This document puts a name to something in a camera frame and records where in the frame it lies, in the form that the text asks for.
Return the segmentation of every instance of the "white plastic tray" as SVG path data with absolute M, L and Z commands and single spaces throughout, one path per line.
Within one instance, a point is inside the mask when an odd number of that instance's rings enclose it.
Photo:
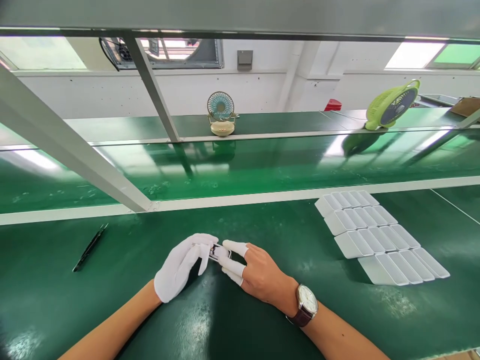
M 356 230 L 347 231 L 335 236 L 335 241 L 343 253 L 343 256 L 347 259 L 371 256 L 374 254 L 365 239 Z
M 375 285 L 408 285 L 409 281 L 387 254 L 359 257 L 363 270 Z
M 315 207 L 318 209 L 318 211 L 324 218 L 326 218 L 334 211 L 343 209 L 337 199 L 335 199 L 331 194 L 326 194 L 319 198 L 315 202 Z
M 410 246 L 390 226 L 382 226 L 380 230 L 390 239 L 397 250 L 408 250 Z
M 332 192 L 331 195 L 335 198 L 335 200 L 338 201 L 342 209 L 350 209 L 352 207 L 352 205 L 350 205 L 350 203 L 347 201 L 346 198 L 344 198 L 344 196 L 341 193 Z
M 388 225 L 399 223 L 383 206 L 375 205 L 373 208 L 386 220 Z
M 369 227 L 368 228 L 373 236 L 378 240 L 380 245 L 385 249 L 386 252 L 396 251 L 394 243 L 390 241 L 389 237 L 384 234 L 379 227 Z
M 380 203 L 377 201 L 377 199 L 375 199 L 372 195 L 370 195 L 368 192 L 366 192 L 365 190 L 360 190 L 358 192 L 365 200 L 367 200 L 370 205 L 380 205 Z
M 364 207 L 354 208 L 353 211 L 355 211 L 358 214 L 358 216 L 361 217 L 361 219 L 365 222 L 367 227 L 379 226 L 379 224 L 375 221 L 373 217 L 370 216 L 370 214 L 365 210 Z
M 390 227 L 395 230 L 395 232 L 408 244 L 410 249 L 420 248 L 420 243 L 415 240 L 415 238 L 410 235 L 410 233 L 405 230 L 405 228 L 400 224 L 393 224 Z
M 350 193 L 350 191 L 342 191 L 340 194 L 343 195 L 352 208 L 358 208 L 362 206 L 360 202 Z
M 357 229 L 354 222 L 343 210 L 332 212 L 324 220 L 333 236 Z
M 382 246 L 382 244 L 380 244 L 380 242 L 377 240 L 377 238 L 372 234 L 372 232 L 368 228 L 360 229 L 358 230 L 358 233 L 366 241 L 370 249 L 372 249 L 375 254 L 383 254 L 385 252 L 385 249 Z
M 367 228 L 367 224 L 365 223 L 365 221 L 362 220 L 362 218 L 357 214 L 357 212 L 354 209 L 345 209 L 343 211 L 353 221 L 357 229 Z
M 403 275 L 405 275 L 410 284 L 416 285 L 424 282 L 420 275 L 418 275 L 417 272 L 414 270 L 414 268 L 411 267 L 409 263 L 404 259 L 404 257 L 398 252 L 389 252 L 388 256 L 395 263 L 395 265 L 398 266 L 398 268 L 403 273 Z
M 382 215 L 379 214 L 372 206 L 365 206 L 365 211 L 372 217 L 376 222 L 376 226 L 387 226 L 389 223 L 385 220 Z
M 364 207 L 371 205 L 370 202 L 365 199 L 358 191 L 352 190 L 350 191 L 350 194 L 360 203 L 360 206 Z
M 435 276 L 422 264 L 418 257 L 411 250 L 402 250 L 398 252 L 406 262 L 415 270 L 415 272 L 425 282 L 435 280 Z
M 412 252 L 437 279 L 445 279 L 450 276 L 450 273 L 445 270 L 445 268 L 440 265 L 440 263 L 435 260 L 434 257 L 430 255 L 423 247 L 415 248 L 412 250 Z

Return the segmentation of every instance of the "brown leather watch strap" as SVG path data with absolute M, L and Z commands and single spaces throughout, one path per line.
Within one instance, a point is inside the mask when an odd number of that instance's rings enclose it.
M 294 317 L 286 317 L 293 325 L 298 326 L 299 328 L 303 328 L 306 326 L 310 320 L 312 320 L 312 317 L 305 312 L 305 310 L 302 308 L 298 309 L 298 312 Z

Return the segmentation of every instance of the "window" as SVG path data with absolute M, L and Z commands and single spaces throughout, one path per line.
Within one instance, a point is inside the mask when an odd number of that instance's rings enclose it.
M 472 69 L 480 66 L 480 45 L 403 42 L 386 69 Z
M 86 70 L 62 36 L 0 36 L 0 64 L 9 70 Z
M 153 69 L 222 68 L 222 41 L 195 38 L 142 38 Z M 102 37 L 100 45 L 118 70 L 135 69 L 135 64 L 121 37 Z

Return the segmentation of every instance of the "white wall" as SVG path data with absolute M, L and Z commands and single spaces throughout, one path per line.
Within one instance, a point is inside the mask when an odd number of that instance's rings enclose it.
M 245 114 L 274 112 L 285 74 L 221 73 L 156 78 L 172 115 L 206 114 L 207 100 L 215 91 L 229 94 L 235 111 Z M 20 79 L 63 119 L 157 115 L 139 76 L 28 76 Z
M 84 51 L 87 45 L 82 44 Z M 330 98 L 341 101 L 346 110 L 365 109 L 383 91 L 414 78 L 420 79 L 423 94 L 480 97 L 480 71 L 384 70 L 398 46 L 306 42 L 286 109 L 319 111 Z M 252 71 L 237 72 L 237 50 L 253 50 Z M 239 114 L 275 112 L 292 51 L 292 41 L 224 40 L 223 69 L 162 70 L 156 71 L 156 78 L 172 115 L 205 114 L 207 99 L 215 91 L 230 94 Z M 19 78 L 64 119 L 156 115 L 135 71 Z

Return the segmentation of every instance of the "desk fan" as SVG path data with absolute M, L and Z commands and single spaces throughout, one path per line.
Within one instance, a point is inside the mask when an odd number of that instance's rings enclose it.
M 238 115 L 234 113 L 234 101 L 226 92 L 217 91 L 210 95 L 206 108 L 212 133 L 217 136 L 227 136 L 234 132 L 235 119 Z
M 367 130 L 376 130 L 379 126 L 389 128 L 401 117 L 415 101 L 419 93 L 420 81 L 412 80 L 404 86 L 393 87 L 378 95 L 366 111 Z

